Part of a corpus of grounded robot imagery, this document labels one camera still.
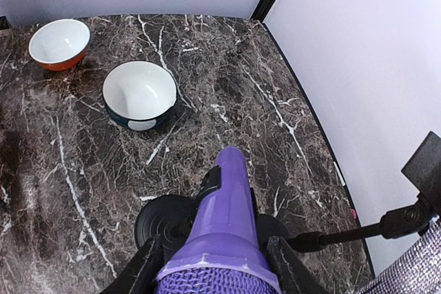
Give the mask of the tall stand large clip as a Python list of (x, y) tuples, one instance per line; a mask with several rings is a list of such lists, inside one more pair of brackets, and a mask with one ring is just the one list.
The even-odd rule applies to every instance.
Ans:
[(386, 212), (378, 223), (348, 231), (326, 234), (319, 231), (301, 233), (290, 238), (286, 227), (273, 216), (257, 216), (257, 235), (261, 250), (273, 236), (282, 237), (299, 253), (323, 250), (326, 246), (381, 235), (397, 239), (412, 233), (423, 235), (430, 220), (440, 215), (440, 137), (429, 132), (401, 170), (417, 188), (417, 201), (409, 206)]

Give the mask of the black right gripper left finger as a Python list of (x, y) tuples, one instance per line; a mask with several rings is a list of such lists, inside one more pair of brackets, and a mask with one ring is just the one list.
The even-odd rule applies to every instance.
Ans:
[(160, 235), (156, 235), (145, 241), (121, 274), (103, 290), (103, 293), (155, 293), (156, 276), (163, 266), (162, 240)]

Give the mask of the black stand ring clip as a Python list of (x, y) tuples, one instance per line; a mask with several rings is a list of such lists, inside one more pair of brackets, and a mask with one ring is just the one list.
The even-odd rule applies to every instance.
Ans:
[(165, 257), (188, 245), (199, 252), (212, 240), (211, 253), (255, 256), (256, 221), (247, 167), (224, 163), (211, 168), (195, 198), (164, 195), (148, 202), (137, 216), (134, 239), (142, 246), (160, 235)]

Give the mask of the glitter microphone silver head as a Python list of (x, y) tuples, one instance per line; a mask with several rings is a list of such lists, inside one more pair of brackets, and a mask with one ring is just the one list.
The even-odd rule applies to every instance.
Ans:
[(356, 293), (439, 293), (440, 219), (390, 267)]

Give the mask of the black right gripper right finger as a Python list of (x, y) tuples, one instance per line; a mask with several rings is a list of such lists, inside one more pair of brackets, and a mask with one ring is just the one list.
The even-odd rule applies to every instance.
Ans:
[(307, 267), (298, 259), (284, 238), (270, 237), (265, 255), (271, 271), (278, 278), (282, 293), (327, 293)]

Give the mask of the purple toy microphone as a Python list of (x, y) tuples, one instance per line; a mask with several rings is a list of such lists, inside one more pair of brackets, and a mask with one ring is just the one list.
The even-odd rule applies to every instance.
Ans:
[(157, 293), (280, 293), (260, 252), (247, 163), (221, 150), (199, 192), (189, 237), (156, 276)]

